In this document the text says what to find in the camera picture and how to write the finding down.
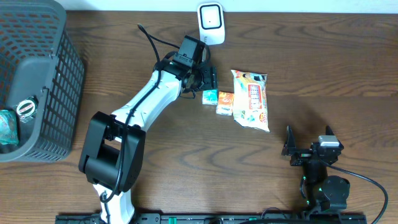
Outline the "orange small snack packet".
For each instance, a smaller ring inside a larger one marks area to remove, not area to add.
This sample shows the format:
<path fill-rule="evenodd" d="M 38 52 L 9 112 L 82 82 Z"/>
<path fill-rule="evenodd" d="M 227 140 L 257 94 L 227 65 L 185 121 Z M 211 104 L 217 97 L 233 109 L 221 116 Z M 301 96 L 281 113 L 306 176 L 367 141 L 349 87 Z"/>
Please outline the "orange small snack packet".
<path fill-rule="evenodd" d="M 220 91 L 218 93 L 218 104 L 216 114 L 231 116 L 233 114 L 234 94 Z"/>

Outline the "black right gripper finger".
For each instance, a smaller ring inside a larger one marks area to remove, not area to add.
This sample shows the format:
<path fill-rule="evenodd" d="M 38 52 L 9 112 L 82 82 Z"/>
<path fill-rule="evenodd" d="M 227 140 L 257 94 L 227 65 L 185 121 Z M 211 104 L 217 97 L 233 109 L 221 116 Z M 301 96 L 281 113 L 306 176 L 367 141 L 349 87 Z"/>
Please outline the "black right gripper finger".
<path fill-rule="evenodd" d="M 339 146 L 340 142 L 329 126 L 325 128 L 325 146 Z"/>
<path fill-rule="evenodd" d="M 282 156 L 291 156 L 294 153 L 296 153 L 295 138 L 294 138 L 292 128 L 290 126 L 287 126 L 286 131 L 287 131 L 287 139 L 282 148 L 281 155 Z"/>

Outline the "small teal tissue pack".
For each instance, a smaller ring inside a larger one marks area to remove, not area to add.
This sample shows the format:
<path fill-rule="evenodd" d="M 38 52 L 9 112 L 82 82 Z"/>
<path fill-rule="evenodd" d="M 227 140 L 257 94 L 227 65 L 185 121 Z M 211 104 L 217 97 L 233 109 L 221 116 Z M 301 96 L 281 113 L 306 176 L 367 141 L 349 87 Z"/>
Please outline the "small teal tissue pack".
<path fill-rule="evenodd" d="M 202 93 L 203 105 L 217 105 L 218 104 L 218 90 L 205 90 Z"/>

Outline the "large white snack bag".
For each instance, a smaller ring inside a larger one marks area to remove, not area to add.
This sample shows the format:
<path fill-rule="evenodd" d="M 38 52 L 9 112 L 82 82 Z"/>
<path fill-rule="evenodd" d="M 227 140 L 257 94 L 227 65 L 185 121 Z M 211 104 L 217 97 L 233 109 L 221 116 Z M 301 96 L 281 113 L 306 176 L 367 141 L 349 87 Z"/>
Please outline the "large white snack bag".
<path fill-rule="evenodd" d="M 267 105 L 267 73 L 231 70 L 234 84 L 233 118 L 244 128 L 270 132 Z"/>

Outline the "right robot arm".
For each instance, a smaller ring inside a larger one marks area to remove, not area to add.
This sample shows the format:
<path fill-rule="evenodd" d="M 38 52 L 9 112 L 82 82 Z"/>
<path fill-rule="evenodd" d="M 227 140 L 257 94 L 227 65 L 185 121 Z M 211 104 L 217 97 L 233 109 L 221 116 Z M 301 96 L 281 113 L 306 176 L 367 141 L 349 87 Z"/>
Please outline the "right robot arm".
<path fill-rule="evenodd" d="M 287 127 L 287 139 L 282 149 L 283 156 L 290 156 L 290 165 L 303 169 L 300 193 L 307 206 L 303 215 L 306 219 L 316 215 L 338 215 L 347 208 L 350 183 L 337 175 L 328 175 L 327 167 L 338 160 L 344 146 L 329 126 L 325 134 L 318 137 L 307 149 L 296 146 L 294 134 Z"/>

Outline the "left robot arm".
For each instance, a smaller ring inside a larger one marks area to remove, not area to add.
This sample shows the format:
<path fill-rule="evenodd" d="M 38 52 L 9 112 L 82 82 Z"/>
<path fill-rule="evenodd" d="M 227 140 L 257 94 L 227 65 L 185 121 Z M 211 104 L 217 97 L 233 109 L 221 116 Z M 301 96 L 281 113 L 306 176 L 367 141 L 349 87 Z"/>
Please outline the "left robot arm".
<path fill-rule="evenodd" d="M 217 88 L 210 58 L 207 44 L 185 36 L 178 51 L 157 58 L 149 81 L 133 99 L 91 118 L 78 168 L 97 191 L 101 223 L 132 221 L 131 188 L 142 168 L 146 133 L 180 95 Z"/>

